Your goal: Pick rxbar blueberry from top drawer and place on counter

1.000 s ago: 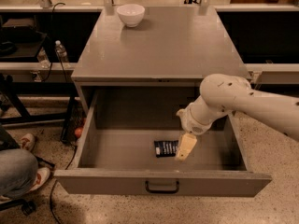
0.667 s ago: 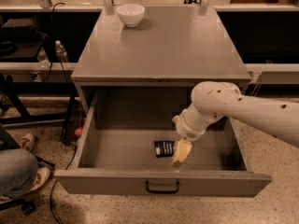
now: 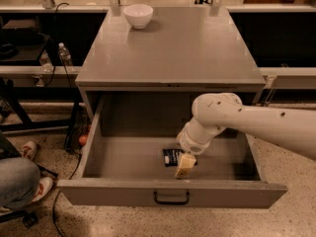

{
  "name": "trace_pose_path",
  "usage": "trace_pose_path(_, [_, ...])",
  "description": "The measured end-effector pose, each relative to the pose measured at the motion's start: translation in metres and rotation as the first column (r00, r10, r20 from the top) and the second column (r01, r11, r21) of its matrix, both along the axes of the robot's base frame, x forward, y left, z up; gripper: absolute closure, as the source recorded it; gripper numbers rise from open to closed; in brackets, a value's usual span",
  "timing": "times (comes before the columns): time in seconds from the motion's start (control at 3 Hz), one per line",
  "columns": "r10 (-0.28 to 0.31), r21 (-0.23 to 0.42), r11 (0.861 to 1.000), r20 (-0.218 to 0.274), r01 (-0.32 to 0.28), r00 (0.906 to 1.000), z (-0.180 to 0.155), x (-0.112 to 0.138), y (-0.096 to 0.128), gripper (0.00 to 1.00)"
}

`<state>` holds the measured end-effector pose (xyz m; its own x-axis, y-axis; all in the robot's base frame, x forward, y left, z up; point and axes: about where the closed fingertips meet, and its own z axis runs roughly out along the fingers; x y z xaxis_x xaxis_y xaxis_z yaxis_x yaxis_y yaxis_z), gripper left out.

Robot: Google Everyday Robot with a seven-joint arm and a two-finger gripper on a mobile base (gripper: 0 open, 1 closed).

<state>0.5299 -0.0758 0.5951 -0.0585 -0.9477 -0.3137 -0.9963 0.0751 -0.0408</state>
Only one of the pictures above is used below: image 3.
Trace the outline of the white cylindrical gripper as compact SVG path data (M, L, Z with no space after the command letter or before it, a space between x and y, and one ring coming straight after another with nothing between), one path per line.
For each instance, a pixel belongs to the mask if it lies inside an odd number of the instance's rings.
M188 121L177 135L176 141L184 152L189 153L180 155L175 177L185 178L196 164L194 155L202 154L209 147L211 140L223 131L223 126L215 124L204 127L196 118Z

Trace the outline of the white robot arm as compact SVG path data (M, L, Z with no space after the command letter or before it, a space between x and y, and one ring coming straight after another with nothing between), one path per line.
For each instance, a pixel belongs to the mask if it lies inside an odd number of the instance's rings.
M192 118L176 141L180 156L175 177L186 177L196 157L227 128L253 135L269 143L316 160L316 112L245 106L233 93L202 94L192 104Z

